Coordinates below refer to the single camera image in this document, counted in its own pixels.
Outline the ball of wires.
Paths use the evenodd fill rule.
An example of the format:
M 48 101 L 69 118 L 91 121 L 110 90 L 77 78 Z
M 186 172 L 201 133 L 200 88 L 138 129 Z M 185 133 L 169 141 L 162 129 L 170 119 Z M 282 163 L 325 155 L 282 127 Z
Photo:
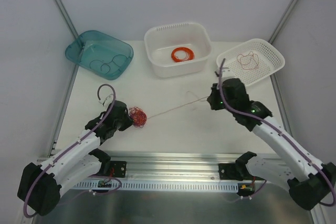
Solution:
M 138 107 L 129 108 L 129 116 L 133 120 L 134 127 L 144 127 L 147 121 L 147 115 Z

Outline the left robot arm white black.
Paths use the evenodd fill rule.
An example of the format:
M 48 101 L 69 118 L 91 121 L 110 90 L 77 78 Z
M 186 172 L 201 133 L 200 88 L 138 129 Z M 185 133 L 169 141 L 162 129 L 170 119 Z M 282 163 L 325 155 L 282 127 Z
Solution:
M 17 192 L 24 202 L 25 217 L 49 214 L 69 189 L 91 175 L 109 176 L 111 158 L 99 147 L 116 131 L 132 125 L 127 105 L 114 101 L 65 149 L 40 164 L 29 163 Z

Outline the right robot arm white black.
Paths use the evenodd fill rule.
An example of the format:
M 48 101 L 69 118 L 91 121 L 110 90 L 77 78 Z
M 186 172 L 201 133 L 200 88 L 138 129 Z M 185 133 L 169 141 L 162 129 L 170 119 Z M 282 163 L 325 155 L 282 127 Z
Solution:
M 211 110 L 226 110 L 236 122 L 255 134 L 271 147 L 285 162 L 285 166 L 271 163 L 253 152 L 246 152 L 220 174 L 242 181 L 262 178 L 285 191 L 301 208 L 311 210 L 324 203 L 323 199 L 335 195 L 335 165 L 323 163 L 309 154 L 288 132 L 279 125 L 272 112 L 261 102 L 250 100 L 245 85 L 238 78 L 214 83 L 207 98 Z

